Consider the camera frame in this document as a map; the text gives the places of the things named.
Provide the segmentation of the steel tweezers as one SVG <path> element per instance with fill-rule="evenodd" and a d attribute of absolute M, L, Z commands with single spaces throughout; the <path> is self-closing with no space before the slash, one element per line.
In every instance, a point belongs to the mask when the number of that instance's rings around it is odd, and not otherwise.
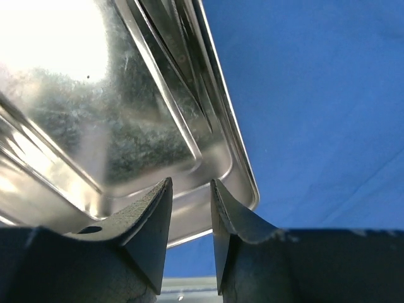
<path fill-rule="evenodd" d="M 185 26 L 185 17 L 180 15 L 177 1 L 141 1 L 147 18 L 160 37 L 181 80 L 187 86 L 198 105 L 210 132 L 213 131 L 205 105 L 203 85 L 198 74 L 198 63 L 193 59 L 192 33 Z"/>

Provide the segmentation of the blue surgical cloth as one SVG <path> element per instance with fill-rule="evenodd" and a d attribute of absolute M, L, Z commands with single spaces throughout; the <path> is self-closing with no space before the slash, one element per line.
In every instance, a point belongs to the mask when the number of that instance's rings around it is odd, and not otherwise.
<path fill-rule="evenodd" d="M 260 202 L 283 228 L 403 228 L 403 2 L 203 3 Z"/>

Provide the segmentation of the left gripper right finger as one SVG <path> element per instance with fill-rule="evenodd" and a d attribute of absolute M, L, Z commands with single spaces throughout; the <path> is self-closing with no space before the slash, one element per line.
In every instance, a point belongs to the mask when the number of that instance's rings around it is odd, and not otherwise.
<path fill-rule="evenodd" d="M 211 181 L 217 290 L 224 302 L 402 302 L 403 232 L 282 229 Z"/>

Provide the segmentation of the stainless steel instrument tray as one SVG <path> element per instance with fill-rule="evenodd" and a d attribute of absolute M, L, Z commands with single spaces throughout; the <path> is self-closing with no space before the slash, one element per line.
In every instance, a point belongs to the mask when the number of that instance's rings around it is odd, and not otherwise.
<path fill-rule="evenodd" d="M 203 3 L 177 8 L 212 132 L 140 2 L 1 2 L 1 225 L 77 232 L 167 177 L 169 247 L 211 232 L 213 179 L 257 206 Z"/>

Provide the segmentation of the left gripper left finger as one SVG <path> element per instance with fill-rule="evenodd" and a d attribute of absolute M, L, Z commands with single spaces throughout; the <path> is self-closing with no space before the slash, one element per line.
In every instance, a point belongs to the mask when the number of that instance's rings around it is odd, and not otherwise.
<path fill-rule="evenodd" d="M 155 302 L 162 289 L 172 179 L 74 234 L 1 229 L 2 302 Z"/>

